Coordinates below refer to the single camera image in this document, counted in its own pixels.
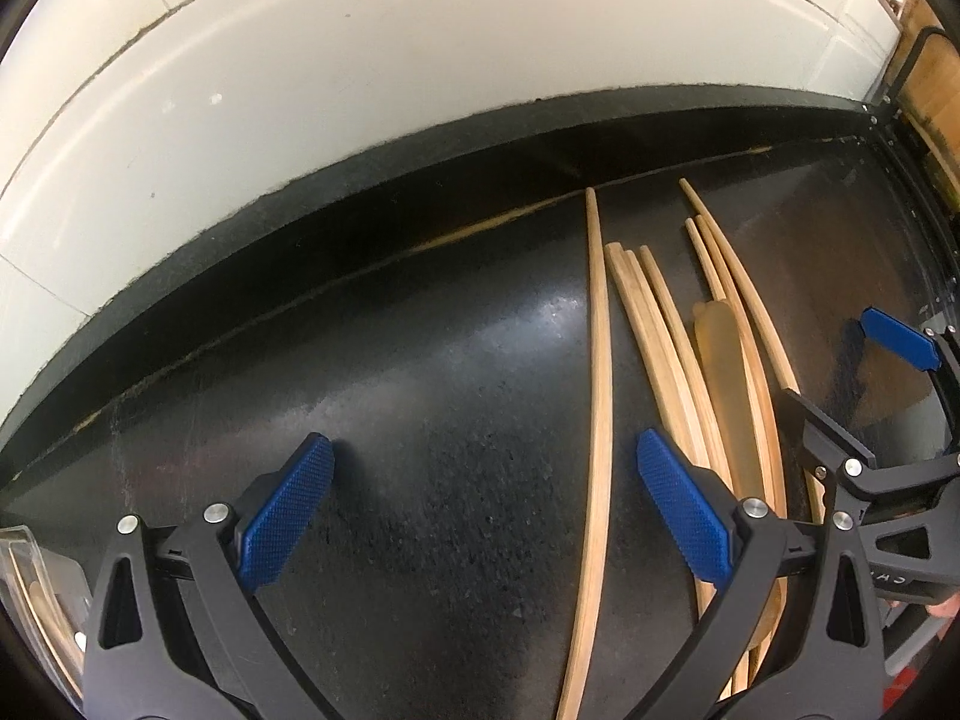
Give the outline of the person's right hand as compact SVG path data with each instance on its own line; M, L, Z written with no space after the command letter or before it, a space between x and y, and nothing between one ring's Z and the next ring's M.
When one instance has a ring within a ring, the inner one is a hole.
M940 601L937 605L926 606L926 611L934 617L940 619L953 619L960 613L960 592L955 592L947 600Z

